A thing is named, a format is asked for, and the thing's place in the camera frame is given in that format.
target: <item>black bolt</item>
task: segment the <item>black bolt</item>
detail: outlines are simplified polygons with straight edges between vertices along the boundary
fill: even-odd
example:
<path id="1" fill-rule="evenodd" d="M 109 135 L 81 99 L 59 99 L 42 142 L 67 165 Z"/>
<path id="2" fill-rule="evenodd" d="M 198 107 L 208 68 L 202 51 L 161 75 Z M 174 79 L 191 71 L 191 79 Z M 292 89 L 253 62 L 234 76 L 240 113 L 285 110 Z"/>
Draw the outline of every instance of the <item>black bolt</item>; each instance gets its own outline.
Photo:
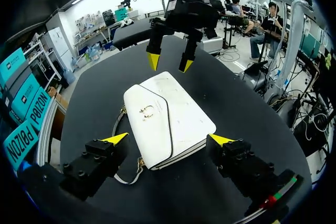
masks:
<path id="1" fill-rule="evenodd" d="M 80 171 L 78 172 L 78 176 L 79 176 L 79 177 L 84 177 L 84 175 L 85 175 L 85 172 L 83 172 L 82 170 L 80 170 Z"/>

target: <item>bag strap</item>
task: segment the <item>bag strap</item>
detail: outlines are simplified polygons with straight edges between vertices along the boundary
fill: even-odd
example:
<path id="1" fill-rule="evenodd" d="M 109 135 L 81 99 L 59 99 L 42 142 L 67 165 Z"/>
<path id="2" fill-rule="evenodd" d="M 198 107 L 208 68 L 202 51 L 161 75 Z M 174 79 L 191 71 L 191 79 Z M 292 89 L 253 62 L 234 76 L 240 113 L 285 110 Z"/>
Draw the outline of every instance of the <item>bag strap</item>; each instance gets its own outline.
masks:
<path id="1" fill-rule="evenodd" d="M 126 107 L 125 107 L 125 105 L 123 105 L 121 110 L 120 110 L 120 114 L 118 115 L 117 120 L 114 123 L 113 129 L 112 129 L 112 136 L 116 135 L 116 131 L 117 131 L 117 127 L 119 125 L 119 122 L 121 121 L 123 116 L 126 115 L 126 114 L 127 114 Z M 145 166 L 145 162 L 143 161 L 142 157 L 138 158 L 137 165 L 138 165 L 138 169 L 136 170 L 137 173 L 135 174 L 132 181 L 130 181 L 130 182 L 124 181 L 122 178 L 119 177 L 119 175 L 117 173 L 114 175 L 114 178 L 118 182 L 120 182 L 124 185 L 133 185 L 135 182 L 138 181 L 138 178 L 139 178 L 140 174 L 143 172 L 143 167 Z"/>

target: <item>black round platform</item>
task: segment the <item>black round platform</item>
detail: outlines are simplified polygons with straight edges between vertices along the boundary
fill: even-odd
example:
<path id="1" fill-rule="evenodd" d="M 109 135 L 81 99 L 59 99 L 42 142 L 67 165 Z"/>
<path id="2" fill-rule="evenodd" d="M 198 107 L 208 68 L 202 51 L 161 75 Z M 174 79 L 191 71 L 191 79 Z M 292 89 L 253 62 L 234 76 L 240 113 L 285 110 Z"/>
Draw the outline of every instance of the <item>black round platform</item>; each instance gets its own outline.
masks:
<path id="1" fill-rule="evenodd" d="M 111 136 L 123 105 L 124 92 L 134 84 L 169 71 L 216 124 L 216 134 L 243 138 L 279 175 L 291 169 L 304 178 L 288 202 L 293 210 L 311 189 L 306 158 L 280 117 L 252 89 L 217 59 L 202 50 L 186 73 L 178 71 L 186 42 L 175 36 L 162 41 L 157 71 L 150 69 L 147 43 L 126 49 L 85 71 L 71 97 L 61 139 L 61 163 L 71 162 L 93 138 Z M 140 156 L 128 119 L 118 133 L 129 132 L 130 152 L 118 174 L 130 180 Z M 145 170 L 134 185 L 107 178 L 87 202 L 134 222 L 232 223 L 244 217 L 251 201 L 229 178 L 223 178 L 201 150 L 162 170 Z"/>

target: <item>person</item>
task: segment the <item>person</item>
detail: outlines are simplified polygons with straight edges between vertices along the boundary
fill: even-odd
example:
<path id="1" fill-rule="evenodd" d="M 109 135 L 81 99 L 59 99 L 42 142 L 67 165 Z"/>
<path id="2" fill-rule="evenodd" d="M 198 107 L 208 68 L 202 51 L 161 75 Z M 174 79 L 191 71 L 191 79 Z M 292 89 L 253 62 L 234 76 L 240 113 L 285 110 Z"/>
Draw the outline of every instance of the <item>person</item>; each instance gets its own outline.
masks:
<path id="1" fill-rule="evenodd" d="M 278 16 L 279 7 L 274 2 L 269 2 L 269 15 L 264 19 L 261 26 L 259 27 L 262 31 L 275 31 L 275 33 L 281 35 L 282 33 L 282 26 L 284 24 L 283 19 Z M 252 61 L 258 61 L 260 57 L 260 52 L 258 48 L 258 44 L 262 44 L 265 39 L 265 34 L 253 37 L 250 39 L 251 44 L 251 57 Z M 279 42 L 274 39 L 269 39 L 268 42 L 270 43 L 270 50 L 268 53 L 268 58 L 273 59 L 275 56 L 275 52 L 278 48 Z"/>
<path id="2" fill-rule="evenodd" d="M 238 14 L 239 16 L 244 16 L 244 11 L 239 4 L 240 0 L 232 0 L 232 9 L 233 13 Z M 248 36 L 247 33 L 254 27 L 254 23 L 248 18 L 239 18 L 236 20 L 237 26 L 247 26 L 245 31 L 243 32 L 243 36 Z"/>

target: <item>white door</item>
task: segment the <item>white door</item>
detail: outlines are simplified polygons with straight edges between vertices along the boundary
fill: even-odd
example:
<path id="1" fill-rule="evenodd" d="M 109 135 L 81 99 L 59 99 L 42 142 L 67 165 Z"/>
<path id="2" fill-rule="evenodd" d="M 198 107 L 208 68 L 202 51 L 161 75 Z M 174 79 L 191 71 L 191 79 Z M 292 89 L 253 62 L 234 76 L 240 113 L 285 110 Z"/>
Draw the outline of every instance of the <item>white door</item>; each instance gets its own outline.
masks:
<path id="1" fill-rule="evenodd" d="M 61 57 L 60 57 L 60 64 L 61 66 L 66 67 L 69 69 L 71 72 L 73 72 L 73 67 L 71 65 L 72 62 L 72 53 L 70 50 L 66 51 Z"/>
<path id="2" fill-rule="evenodd" d="M 58 52 L 58 55 L 63 55 L 67 50 L 69 50 L 67 43 L 64 40 L 63 34 L 59 27 L 49 31 L 52 43 Z"/>

